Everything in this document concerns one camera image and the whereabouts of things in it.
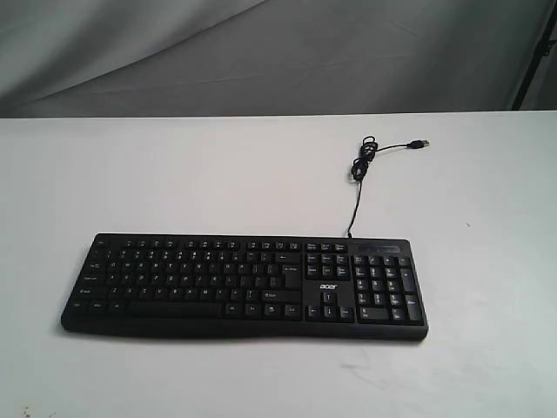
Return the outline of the black Acer keyboard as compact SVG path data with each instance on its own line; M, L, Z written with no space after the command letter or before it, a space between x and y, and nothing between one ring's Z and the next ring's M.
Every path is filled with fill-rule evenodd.
M69 332L235 339L426 338L405 239L100 233L61 316Z

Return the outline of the grey backdrop cloth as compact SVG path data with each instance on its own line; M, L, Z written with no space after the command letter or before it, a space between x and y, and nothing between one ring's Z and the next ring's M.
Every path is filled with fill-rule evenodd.
M4 1L5 118L508 110L550 1Z

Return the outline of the black tripod stand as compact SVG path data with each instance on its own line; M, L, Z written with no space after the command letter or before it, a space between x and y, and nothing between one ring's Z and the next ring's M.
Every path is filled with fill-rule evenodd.
M532 85L534 76L540 67L543 58L548 57L552 48L556 45L556 39L552 38L552 34L556 27L556 2L552 4L552 9L548 15L544 29L541 32L539 39L536 41L535 47L532 52L531 59L525 74L521 80L520 87L516 92L513 99L511 110L519 111L524 103L525 97L529 88Z

